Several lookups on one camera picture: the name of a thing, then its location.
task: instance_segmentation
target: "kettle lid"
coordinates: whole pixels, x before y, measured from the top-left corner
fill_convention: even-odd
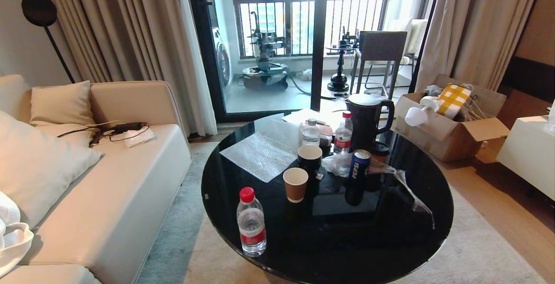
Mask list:
[[[353,104],[358,104],[362,106],[374,106],[380,104],[382,98],[376,98],[375,96],[367,94],[352,94],[349,95],[349,98],[347,100],[349,100],[349,102]]]

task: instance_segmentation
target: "black stand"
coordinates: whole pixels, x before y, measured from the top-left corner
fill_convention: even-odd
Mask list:
[[[343,74],[343,56],[345,51],[352,51],[351,47],[341,47],[341,48],[326,48],[334,51],[339,51],[339,58],[337,59],[337,74],[331,77],[331,82],[327,84],[327,89],[331,92],[344,93],[349,90],[349,84],[347,84],[347,77]]]
[[[54,5],[54,3],[50,0],[22,0],[21,9],[23,10],[23,15],[27,21],[33,25],[44,28],[52,47],[54,47],[54,51],[56,51],[58,59],[65,69],[65,73],[67,73],[71,83],[75,84],[75,80],[69,72],[69,68],[65,64],[64,58],[62,57],[62,54],[60,53],[60,50],[58,49],[58,46],[56,45],[56,42],[54,42],[54,38],[48,29],[48,27],[53,23],[56,23],[56,19],[58,19],[58,10],[56,9],[56,5]]]

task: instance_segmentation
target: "wooden floor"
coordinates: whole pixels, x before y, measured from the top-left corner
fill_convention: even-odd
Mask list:
[[[220,134],[192,142],[219,142],[243,123],[218,125]],[[436,164],[447,181],[548,283],[555,283],[553,201],[495,161],[504,139],[491,140],[475,158]]]

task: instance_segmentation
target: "cardboard box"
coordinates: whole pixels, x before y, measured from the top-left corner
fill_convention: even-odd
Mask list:
[[[436,79],[436,84],[442,88],[449,83],[462,84],[456,79],[444,76],[438,76]],[[411,127],[406,124],[405,116],[409,108],[422,108],[420,99],[424,93],[405,94],[395,105],[397,117],[395,129],[441,161],[448,162],[474,157],[483,140],[509,135],[508,128],[495,118],[507,97],[477,86],[474,86],[474,90],[472,90],[472,96],[474,95],[478,96],[476,103],[488,119],[455,122],[428,109],[426,110],[428,122]]]

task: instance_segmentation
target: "black pitcher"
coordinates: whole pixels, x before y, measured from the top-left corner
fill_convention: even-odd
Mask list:
[[[391,100],[374,98],[367,94],[353,94],[347,99],[347,109],[351,111],[353,121],[353,136],[349,152],[355,150],[370,150],[372,142],[378,134],[391,128],[395,114],[395,105]],[[382,106],[387,107],[387,122],[378,128]]]

